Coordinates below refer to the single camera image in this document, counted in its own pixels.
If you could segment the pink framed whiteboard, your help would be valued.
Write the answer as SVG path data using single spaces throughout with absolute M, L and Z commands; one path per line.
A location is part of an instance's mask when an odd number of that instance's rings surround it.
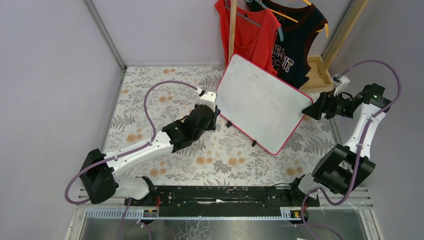
M 216 104 L 227 121 L 271 155 L 277 155 L 300 125 L 307 94 L 234 54 L 217 86 Z

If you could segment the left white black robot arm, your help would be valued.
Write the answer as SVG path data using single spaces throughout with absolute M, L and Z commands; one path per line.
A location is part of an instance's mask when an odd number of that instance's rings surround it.
M 141 200 L 151 195 L 155 189 L 148 177 L 131 178 L 124 173 L 143 161 L 165 157 L 191 146 L 205 131 L 216 129 L 219 113 L 217 106 L 197 104 L 189 115 L 164 126 L 152 141 L 109 153 L 101 153 L 98 148 L 90 151 L 79 173 L 89 202 L 96 205 L 113 196 Z

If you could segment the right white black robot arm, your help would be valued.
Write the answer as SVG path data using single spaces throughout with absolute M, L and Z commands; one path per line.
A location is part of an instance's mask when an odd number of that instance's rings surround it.
M 383 96 L 384 91 L 383 86 L 373 83 L 348 98 L 335 91 L 322 92 L 315 103 L 301 111 L 315 120 L 346 117 L 353 119 L 355 126 L 344 144 L 336 144 L 321 158 L 311 176 L 301 176 L 291 183 L 287 194 L 289 203 L 299 203 L 307 193 L 319 187 L 346 196 L 374 171 L 376 165 L 370 160 L 370 147 L 391 103 Z

